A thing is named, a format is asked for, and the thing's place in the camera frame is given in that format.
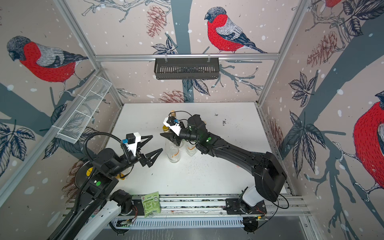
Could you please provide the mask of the yellow cap glass bottle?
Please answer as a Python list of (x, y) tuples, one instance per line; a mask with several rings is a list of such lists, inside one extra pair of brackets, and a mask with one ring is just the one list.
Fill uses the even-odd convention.
[(179, 147), (172, 143), (170, 140), (165, 140), (166, 154), (171, 163), (177, 163), (180, 161), (181, 155)]

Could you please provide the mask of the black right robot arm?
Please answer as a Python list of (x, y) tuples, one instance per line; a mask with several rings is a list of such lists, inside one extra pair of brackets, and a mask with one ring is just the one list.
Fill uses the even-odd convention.
[(163, 133), (162, 137), (176, 146), (179, 146), (182, 140), (193, 143), (201, 154), (227, 160), (254, 177), (254, 186), (242, 192), (238, 205), (227, 206), (225, 208), (227, 212), (255, 214), (260, 212), (256, 207), (258, 203), (264, 200), (272, 203), (278, 201), (287, 174), (274, 154), (251, 152), (230, 144), (220, 136), (209, 132), (200, 115), (190, 116), (185, 126), (182, 120), (169, 114), (163, 124), (170, 131)]

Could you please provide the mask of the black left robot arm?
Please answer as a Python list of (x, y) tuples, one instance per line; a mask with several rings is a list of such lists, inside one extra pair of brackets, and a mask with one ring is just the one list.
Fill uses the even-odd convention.
[(153, 138), (152, 135), (131, 133), (123, 140), (109, 133), (105, 136), (120, 144), (123, 155), (118, 156), (111, 148), (101, 150), (95, 158), (86, 153), (89, 158), (86, 166), (91, 172), (80, 186), (74, 207), (49, 236), (50, 240), (93, 239), (119, 214), (138, 216), (132, 196), (124, 190), (114, 190), (118, 177), (136, 163), (152, 167), (163, 150), (141, 153), (141, 148)]

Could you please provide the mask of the small corked glass bottle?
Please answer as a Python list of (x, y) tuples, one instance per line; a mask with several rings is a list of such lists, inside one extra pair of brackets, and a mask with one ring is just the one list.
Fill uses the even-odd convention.
[(197, 153), (196, 143), (186, 141), (186, 152), (189, 156), (194, 156)]

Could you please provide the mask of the green snack packet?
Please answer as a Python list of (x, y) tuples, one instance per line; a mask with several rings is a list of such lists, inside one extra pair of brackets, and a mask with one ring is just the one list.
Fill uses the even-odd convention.
[(141, 201), (145, 217), (153, 216), (161, 212), (159, 192), (141, 196)]

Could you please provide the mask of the black hanging metal basket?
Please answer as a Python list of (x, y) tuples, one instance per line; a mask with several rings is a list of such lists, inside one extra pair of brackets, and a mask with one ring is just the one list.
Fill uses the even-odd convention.
[(157, 80), (214, 80), (220, 75), (218, 58), (156, 59)]

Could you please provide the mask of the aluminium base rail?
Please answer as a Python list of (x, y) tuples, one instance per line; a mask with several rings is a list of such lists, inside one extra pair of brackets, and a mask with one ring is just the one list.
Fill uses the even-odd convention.
[(300, 197), (282, 195), (278, 203), (261, 201), (254, 207), (241, 203), (239, 195), (160, 195), (160, 212), (145, 216), (143, 195), (118, 205), (106, 200), (85, 221), (80, 233), (97, 235), (113, 226), (118, 232), (149, 229), (237, 228), (252, 233), (273, 217), (298, 217), (303, 223), (311, 213)]

